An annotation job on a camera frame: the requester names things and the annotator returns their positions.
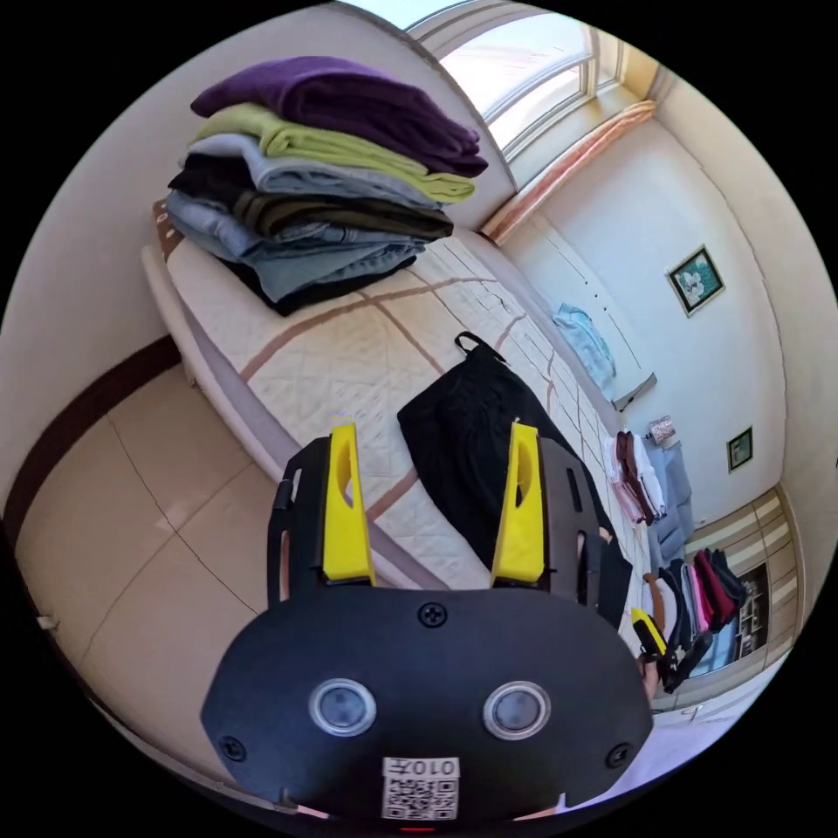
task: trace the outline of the label sticker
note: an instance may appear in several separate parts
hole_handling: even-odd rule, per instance
[[[459,757],[384,758],[381,817],[391,821],[453,821],[460,793]]]

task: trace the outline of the picture frame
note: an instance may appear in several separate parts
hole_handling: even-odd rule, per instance
[[[727,444],[727,470],[728,473],[741,468],[745,463],[753,460],[753,427],[743,430],[741,434],[733,437]]]
[[[725,289],[718,268],[703,244],[667,271],[666,276],[687,317],[692,317]]]

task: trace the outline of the camera lens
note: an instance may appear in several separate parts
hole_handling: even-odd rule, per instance
[[[514,681],[498,687],[486,700],[486,729],[499,739],[526,739],[538,733],[550,716],[550,699],[534,683]]]
[[[314,691],[309,711],[322,731],[332,736],[358,736],[375,721],[375,700],[361,684],[334,678]]]

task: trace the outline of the qr code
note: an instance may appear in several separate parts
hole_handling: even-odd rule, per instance
[[[398,821],[453,821],[459,780],[385,778],[385,818]]]

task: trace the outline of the mattress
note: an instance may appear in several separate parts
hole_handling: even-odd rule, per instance
[[[419,482],[396,413],[463,360],[454,344],[457,334],[471,331],[492,344],[594,475],[623,555],[634,567],[621,635],[638,650],[628,612],[641,604],[649,552],[644,528],[634,529],[625,519],[603,470],[608,431],[533,313],[463,237],[433,243],[408,269],[361,292],[283,318],[183,239],[161,203],[155,219],[195,342],[274,461],[282,467],[336,423],[355,422],[374,559],[397,567],[411,587],[489,584],[488,570]]]

